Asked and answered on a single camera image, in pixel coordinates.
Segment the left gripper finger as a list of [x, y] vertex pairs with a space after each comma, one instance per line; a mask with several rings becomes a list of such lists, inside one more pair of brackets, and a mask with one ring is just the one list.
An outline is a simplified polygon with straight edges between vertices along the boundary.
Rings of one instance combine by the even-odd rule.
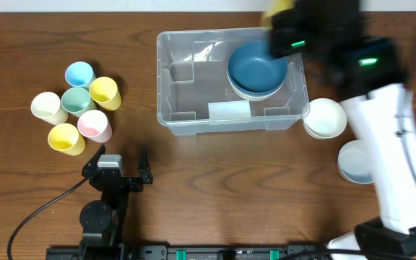
[[98, 171], [98, 160], [101, 155], [105, 154], [105, 145], [102, 144], [92, 158], [82, 168], [84, 178], [92, 178]]
[[153, 183], [153, 174], [150, 169], [150, 164], [147, 159], [147, 148], [143, 146], [142, 152], [139, 158], [137, 170], [139, 176], [142, 179], [143, 184], [152, 184]]

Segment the yellow small bowl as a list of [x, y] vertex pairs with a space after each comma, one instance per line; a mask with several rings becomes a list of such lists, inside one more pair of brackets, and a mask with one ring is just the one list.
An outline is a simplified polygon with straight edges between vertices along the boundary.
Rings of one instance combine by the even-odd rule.
[[260, 25], [262, 27], [272, 27], [272, 17], [280, 12], [288, 9], [293, 9], [295, 0], [272, 0], [268, 9], [262, 13]]

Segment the dark blue bowl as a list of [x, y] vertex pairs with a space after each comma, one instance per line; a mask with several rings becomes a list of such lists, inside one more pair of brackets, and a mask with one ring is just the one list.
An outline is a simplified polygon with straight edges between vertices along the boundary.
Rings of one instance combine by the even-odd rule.
[[276, 87], [287, 76], [288, 60], [271, 54], [266, 41], [251, 41], [237, 47], [230, 55], [227, 72], [252, 92], [262, 92]]
[[231, 76], [230, 73], [227, 73], [227, 78], [230, 80], [231, 85], [239, 90], [241, 93], [246, 94], [246, 95], [250, 95], [250, 96], [254, 96], [254, 97], [259, 97], [259, 96], [265, 96], [265, 95], [269, 95], [272, 93], [275, 93], [276, 91], [278, 91], [283, 84], [285, 83], [285, 78], [276, 86], [273, 87], [271, 90], [267, 90], [267, 91], [262, 91], [262, 92], [252, 92], [250, 90], [245, 90], [243, 88], [241, 88], [241, 85], [239, 83], [237, 83]]

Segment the beige large bowl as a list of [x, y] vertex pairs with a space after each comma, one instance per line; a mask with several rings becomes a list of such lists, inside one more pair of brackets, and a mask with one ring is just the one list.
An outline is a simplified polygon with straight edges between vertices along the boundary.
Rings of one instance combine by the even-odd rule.
[[261, 100], [266, 100], [267, 98], [270, 98], [271, 96], [273, 96], [273, 94], [275, 94], [275, 93], [272, 93], [272, 94], [269, 94], [269, 95], [265, 95], [265, 96], [259, 96], [259, 97], [254, 97], [254, 96], [250, 96], [250, 95], [246, 95], [246, 94], [243, 94], [243, 93], [241, 93], [239, 90], [237, 90], [237, 89], [235, 89], [232, 85], [231, 85], [231, 87], [232, 87], [232, 89], [233, 89], [233, 91], [234, 91], [234, 93], [236, 93], [238, 96], [240, 96], [241, 98], [243, 98], [243, 99], [245, 99], [245, 100], [250, 100], [250, 101], [261, 101]]

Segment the white small bowl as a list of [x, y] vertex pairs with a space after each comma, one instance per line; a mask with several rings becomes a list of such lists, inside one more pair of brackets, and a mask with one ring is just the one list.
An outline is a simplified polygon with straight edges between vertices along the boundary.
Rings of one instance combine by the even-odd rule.
[[347, 115], [343, 107], [328, 98], [319, 98], [309, 103], [309, 113], [303, 119], [306, 132], [316, 139], [338, 137], [347, 126]]

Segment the light grey small bowl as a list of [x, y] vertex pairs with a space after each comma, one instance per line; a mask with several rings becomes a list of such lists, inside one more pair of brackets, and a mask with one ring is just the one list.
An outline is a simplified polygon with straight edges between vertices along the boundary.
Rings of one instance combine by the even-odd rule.
[[373, 182], [370, 160], [361, 140], [353, 140], [342, 146], [337, 157], [337, 169], [351, 183], [366, 185]]

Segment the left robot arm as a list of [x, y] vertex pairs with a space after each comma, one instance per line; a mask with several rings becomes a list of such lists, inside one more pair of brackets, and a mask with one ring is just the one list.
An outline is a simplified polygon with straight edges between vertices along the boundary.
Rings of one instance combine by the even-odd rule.
[[137, 177], [126, 177], [122, 156], [107, 155], [105, 145], [101, 145], [84, 165], [82, 176], [101, 193], [100, 199], [86, 204], [79, 216], [85, 243], [115, 246], [121, 242], [129, 194], [142, 192], [145, 184], [153, 182], [145, 148], [141, 152], [137, 171]]

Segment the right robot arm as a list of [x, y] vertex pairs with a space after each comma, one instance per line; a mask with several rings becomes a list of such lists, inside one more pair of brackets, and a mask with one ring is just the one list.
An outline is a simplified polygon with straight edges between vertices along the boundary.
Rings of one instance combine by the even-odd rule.
[[292, 259], [416, 256], [416, 124], [393, 39], [368, 35], [358, 1], [274, 1], [262, 17], [276, 57], [304, 53], [335, 87], [365, 145], [380, 215]]

